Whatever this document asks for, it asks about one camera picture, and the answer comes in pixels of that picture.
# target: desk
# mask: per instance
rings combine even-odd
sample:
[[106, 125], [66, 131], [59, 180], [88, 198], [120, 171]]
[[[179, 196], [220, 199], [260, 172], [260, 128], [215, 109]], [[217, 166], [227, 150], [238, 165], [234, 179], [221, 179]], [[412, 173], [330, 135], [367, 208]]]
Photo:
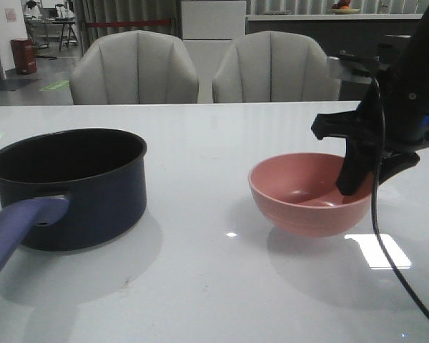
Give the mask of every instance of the desk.
[[27, 33], [29, 36], [36, 41], [36, 37], [34, 34], [33, 28], [38, 26], [43, 26], [44, 28], [44, 36], [46, 40], [46, 45], [49, 46], [49, 37], [48, 37], [48, 25], [62, 25], [62, 29], [59, 36], [59, 51], [61, 51], [62, 43], [64, 41], [64, 31], [65, 26], [67, 26], [67, 37], [66, 37], [66, 45], [68, 47], [70, 43], [70, 36], [73, 36], [74, 40], [78, 42], [78, 38], [73, 30], [73, 25], [75, 25], [74, 20], [70, 21], [58, 21], [56, 19], [51, 18], [43, 18], [43, 19], [25, 19], [26, 27], [27, 27]]
[[[369, 267], [354, 239], [283, 232], [250, 195], [248, 171], [263, 159], [344, 154], [342, 139], [318, 141], [310, 125], [356, 104], [0, 107], [0, 148], [83, 127], [148, 143], [148, 207], [135, 227], [96, 249], [19, 247], [11, 257], [0, 274], [0, 343], [429, 342], [393, 272]], [[380, 187], [378, 215], [429, 306], [429, 149], [420, 155]], [[371, 232], [367, 216], [346, 234]]]

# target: purple handle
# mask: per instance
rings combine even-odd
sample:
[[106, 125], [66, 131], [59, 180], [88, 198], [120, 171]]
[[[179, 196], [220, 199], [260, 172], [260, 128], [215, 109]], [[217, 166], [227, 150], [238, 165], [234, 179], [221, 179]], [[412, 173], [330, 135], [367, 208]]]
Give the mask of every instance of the purple handle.
[[0, 211], [0, 271], [35, 224], [51, 225], [59, 221], [68, 208], [69, 200], [64, 196], [22, 200], [3, 208]]

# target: background chair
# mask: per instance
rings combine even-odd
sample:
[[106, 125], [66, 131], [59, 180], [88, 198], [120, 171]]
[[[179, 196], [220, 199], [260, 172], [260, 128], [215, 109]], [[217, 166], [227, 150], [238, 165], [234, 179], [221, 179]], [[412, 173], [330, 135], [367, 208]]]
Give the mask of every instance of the background chair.
[[74, 104], [196, 103], [197, 72], [181, 39], [128, 31], [97, 39], [73, 70]]
[[24, 7], [24, 15], [31, 18], [41, 18], [40, 8], [35, 1], [28, 1]]
[[213, 80], [214, 102], [337, 100], [326, 54], [312, 38], [262, 31], [234, 39]]

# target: green floor marking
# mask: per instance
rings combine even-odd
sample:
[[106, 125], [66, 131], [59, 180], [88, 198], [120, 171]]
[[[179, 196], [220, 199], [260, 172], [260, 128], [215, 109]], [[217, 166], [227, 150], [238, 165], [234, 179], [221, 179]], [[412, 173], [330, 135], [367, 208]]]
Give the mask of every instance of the green floor marking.
[[69, 80], [60, 80], [43, 87], [40, 91], [59, 91], [69, 85]]

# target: saucepan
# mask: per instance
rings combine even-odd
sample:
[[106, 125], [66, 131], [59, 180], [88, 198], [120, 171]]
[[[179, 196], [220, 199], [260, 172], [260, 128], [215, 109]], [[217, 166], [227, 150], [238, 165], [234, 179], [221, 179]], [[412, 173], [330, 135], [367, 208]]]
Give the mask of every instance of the saucepan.
[[116, 129], [44, 134], [0, 150], [0, 271], [17, 246], [69, 251], [107, 242], [146, 208], [146, 142]]

